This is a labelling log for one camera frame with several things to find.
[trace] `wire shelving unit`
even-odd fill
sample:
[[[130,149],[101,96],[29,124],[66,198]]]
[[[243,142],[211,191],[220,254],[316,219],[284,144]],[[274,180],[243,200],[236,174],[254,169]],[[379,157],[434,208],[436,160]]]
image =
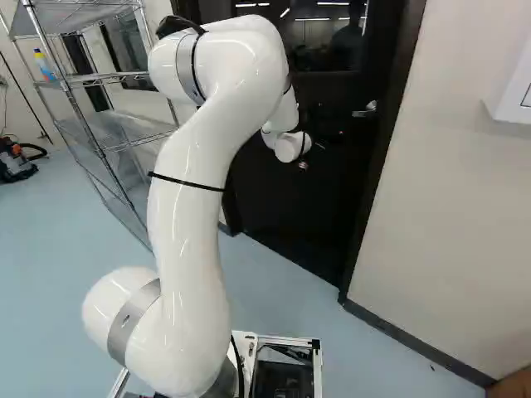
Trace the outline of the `wire shelving unit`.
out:
[[[153,45],[142,0],[19,0],[10,25],[0,13],[14,49],[32,79],[35,90],[53,119],[57,130],[86,174],[103,203],[146,246],[146,206],[149,190],[147,171],[153,169],[157,150],[163,139],[178,126],[171,101],[168,107],[173,124],[142,116],[118,112],[114,109],[106,87],[131,80],[147,80],[147,71],[97,73],[83,33],[130,15],[137,16],[143,29],[146,49]],[[69,75],[61,60],[54,39],[64,35],[78,35],[92,69],[90,75]],[[18,41],[38,38],[57,77],[56,81],[35,78]],[[109,103],[109,110],[83,113],[73,90],[101,86]],[[43,90],[55,89],[64,93],[73,110],[73,117],[58,119],[51,111]]]

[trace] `beige wall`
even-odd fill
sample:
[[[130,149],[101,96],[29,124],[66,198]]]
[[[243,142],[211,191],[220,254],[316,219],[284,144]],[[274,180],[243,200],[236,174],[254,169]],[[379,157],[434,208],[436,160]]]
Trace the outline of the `beige wall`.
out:
[[[348,297],[502,377],[531,363],[531,126],[480,99],[528,0],[428,0]]]

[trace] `door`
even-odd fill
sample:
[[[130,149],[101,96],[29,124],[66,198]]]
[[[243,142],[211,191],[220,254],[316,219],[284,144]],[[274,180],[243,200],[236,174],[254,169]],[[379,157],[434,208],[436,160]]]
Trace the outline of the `door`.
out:
[[[277,26],[299,103],[298,129],[313,146],[297,161],[281,163],[256,133],[231,165],[224,211],[233,229],[338,286],[403,1],[180,0],[174,6],[199,23],[259,14]]]

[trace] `black baseboard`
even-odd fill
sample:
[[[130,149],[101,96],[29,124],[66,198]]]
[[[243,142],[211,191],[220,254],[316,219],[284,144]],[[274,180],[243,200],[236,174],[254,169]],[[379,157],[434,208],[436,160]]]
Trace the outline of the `black baseboard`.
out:
[[[220,221],[217,223],[217,229],[223,232],[225,235],[229,235],[229,236],[238,235],[237,233],[236,234],[232,233],[231,229]]]
[[[496,382],[496,380],[492,377],[474,369],[471,366],[466,365],[461,361],[458,361],[454,357],[451,357],[442,351],[437,350],[422,340],[412,336],[408,332],[397,328],[393,324],[381,319],[378,315],[371,313],[369,310],[355,303],[354,301],[351,301],[348,298],[340,298],[338,301],[345,308],[345,310],[350,312],[356,318],[359,318],[373,328],[384,332],[389,337],[397,340],[404,346],[411,348],[413,351],[418,352],[437,365],[440,365],[455,373],[457,376],[460,376],[465,380],[468,380],[471,383],[483,388],[492,386]]]

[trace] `gray joint ring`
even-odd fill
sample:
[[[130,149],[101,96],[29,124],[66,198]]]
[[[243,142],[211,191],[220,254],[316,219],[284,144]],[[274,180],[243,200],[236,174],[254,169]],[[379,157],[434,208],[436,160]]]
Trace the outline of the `gray joint ring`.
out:
[[[194,34],[187,34],[181,39],[175,54],[175,64],[184,92],[197,105],[203,105],[206,97],[196,79],[193,60],[194,48],[198,40],[199,36]]]
[[[125,351],[140,319],[160,297],[160,279],[153,279],[135,292],[118,311],[107,336],[107,351],[120,365],[125,366]]]

